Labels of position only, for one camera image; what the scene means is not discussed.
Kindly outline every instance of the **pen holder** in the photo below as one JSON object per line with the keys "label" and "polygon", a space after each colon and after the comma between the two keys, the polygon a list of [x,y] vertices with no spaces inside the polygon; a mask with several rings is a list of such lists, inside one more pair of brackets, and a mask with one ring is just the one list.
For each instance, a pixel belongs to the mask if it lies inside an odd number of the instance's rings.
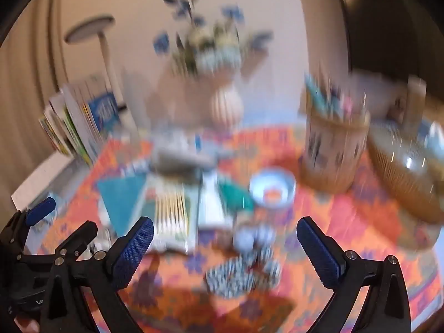
{"label": "pen holder", "polygon": [[365,150],[369,125],[368,112],[344,122],[321,116],[309,106],[301,166],[303,181],[327,193],[347,191]]}

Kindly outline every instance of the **flower arrangement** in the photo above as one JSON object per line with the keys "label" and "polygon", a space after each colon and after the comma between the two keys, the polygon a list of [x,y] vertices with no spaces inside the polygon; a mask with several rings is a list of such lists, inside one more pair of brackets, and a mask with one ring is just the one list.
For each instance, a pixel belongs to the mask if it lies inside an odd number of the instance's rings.
{"label": "flower arrangement", "polygon": [[238,6],[221,9],[224,21],[208,26],[203,16],[195,11],[198,0],[163,0],[174,7],[174,19],[189,19],[186,36],[176,33],[177,50],[170,51],[170,38],[162,32],[154,40],[158,55],[172,54],[173,71],[182,75],[213,74],[219,68],[239,69],[246,55],[254,50],[264,50],[265,43],[273,38],[272,31],[261,31],[239,37],[238,24],[244,23],[244,15]]}

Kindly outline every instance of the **row of books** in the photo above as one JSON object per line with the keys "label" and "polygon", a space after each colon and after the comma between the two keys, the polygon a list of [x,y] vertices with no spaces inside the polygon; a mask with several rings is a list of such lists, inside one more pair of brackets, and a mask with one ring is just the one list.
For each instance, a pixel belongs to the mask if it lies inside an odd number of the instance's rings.
{"label": "row of books", "polygon": [[40,124],[54,147],[92,165],[103,142],[119,123],[118,106],[102,75],[66,84],[49,99]]}

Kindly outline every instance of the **white bowl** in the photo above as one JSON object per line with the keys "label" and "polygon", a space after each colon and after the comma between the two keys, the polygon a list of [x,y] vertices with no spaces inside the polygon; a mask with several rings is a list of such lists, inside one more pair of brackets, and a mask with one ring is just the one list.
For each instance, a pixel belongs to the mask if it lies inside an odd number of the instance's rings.
{"label": "white bowl", "polygon": [[249,192],[254,202],[270,210],[290,207],[296,195],[296,179],[289,171],[271,167],[254,174]]}

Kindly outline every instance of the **table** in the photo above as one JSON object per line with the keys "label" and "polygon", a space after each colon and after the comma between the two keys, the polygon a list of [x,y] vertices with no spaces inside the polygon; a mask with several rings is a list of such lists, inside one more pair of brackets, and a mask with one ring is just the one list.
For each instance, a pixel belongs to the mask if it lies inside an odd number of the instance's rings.
{"label": "table", "polygon": [[[248,157],[224,161],[220,169],[246,185],[251,174],[262,167],[279,165],[298,177],[299,160],[305,144],[301,127],[269,127],[219,136],[227,147],[248,148]],[[120,167],[149,154],[144,141],[125,143],[110,140],[89,176],[78,189],[66,215],[50,228],[41,253],[56,246],[85,220],[99,226],[95,183],[118,176]],[[130,286],[121,292],[130,312],[144,332],[306,332],[328,302],[325,289],[301,248],[295,232],[297,221],[311,216],[326,235],[343,250],[353,249],[363,258],[383,260],[396,255],[407,285],[412,327],[416,328],[443,303],[442,282],[431,249],[439,227],[430,227],[410,217],[389,198],[372,171],[364,153],[355,182],[347,194],[332,196],[301,184],[294,206],[276,213],[255,212],[277,229],[275,257],[283,264],[282,280],[270,292],[253,292],[235,300],[209,296],[203,273],[226,260],[212,248],[212,231],[201,232],[198,250],[190,256],[174,253],[146,255]],[[362,289],[343,331],[349,332],[365,299]],[[96,310],[98,325],[106,325]]]}

